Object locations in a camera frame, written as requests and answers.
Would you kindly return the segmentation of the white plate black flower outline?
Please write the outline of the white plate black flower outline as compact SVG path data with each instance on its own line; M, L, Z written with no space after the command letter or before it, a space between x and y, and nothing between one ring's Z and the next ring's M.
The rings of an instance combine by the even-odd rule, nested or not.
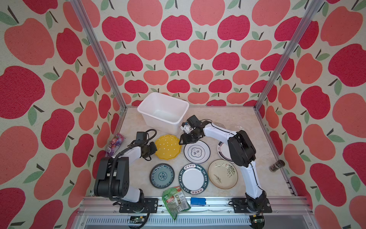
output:
M207 143L197 141L196 143L185 145L184 155L190 162L194 164L202 164L209 159L211 150Z

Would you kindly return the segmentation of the yellow dotted scalloped plate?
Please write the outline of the yellow dotted scalloped plate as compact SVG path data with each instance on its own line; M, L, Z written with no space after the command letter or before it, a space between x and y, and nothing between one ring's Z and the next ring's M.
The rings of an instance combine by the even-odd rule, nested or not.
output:
M155 141L157 152L155 155L162 160L171 160L181 153L182 146L175 135L163 135Z

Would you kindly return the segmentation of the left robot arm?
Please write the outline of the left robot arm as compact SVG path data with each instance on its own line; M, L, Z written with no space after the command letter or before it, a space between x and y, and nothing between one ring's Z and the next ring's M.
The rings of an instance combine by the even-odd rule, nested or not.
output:
M157 151L154 142L132 142L114 157L101 159L94 184L94 195L120 203L143 202L143 191L130 185L130 165L139 158L151 157Z

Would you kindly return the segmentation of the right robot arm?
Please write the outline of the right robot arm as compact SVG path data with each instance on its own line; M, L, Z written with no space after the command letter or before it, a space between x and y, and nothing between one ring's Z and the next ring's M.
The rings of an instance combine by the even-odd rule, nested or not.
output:
M209 120L199 120L195 115L181 124L183 134L180 145L196 143L203 137L211 137L229 147L230 157L240 167L245 185L249 212L262 212L266 201L266 192L261 188L255 166L256 149L244 130L231 131L213 124Z

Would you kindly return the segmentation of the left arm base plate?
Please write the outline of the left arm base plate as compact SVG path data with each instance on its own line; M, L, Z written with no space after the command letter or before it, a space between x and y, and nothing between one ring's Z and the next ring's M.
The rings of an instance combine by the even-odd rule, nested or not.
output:
M145 198L142 202L121 203L120 213L157 213L158 198Z

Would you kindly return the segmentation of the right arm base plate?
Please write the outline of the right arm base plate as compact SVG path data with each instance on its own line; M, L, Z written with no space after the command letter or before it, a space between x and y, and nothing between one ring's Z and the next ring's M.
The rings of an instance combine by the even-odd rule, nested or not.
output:
M272 207L267 198L253 200L252 198L232 198L228 204L233 207L235 213L272 213Z

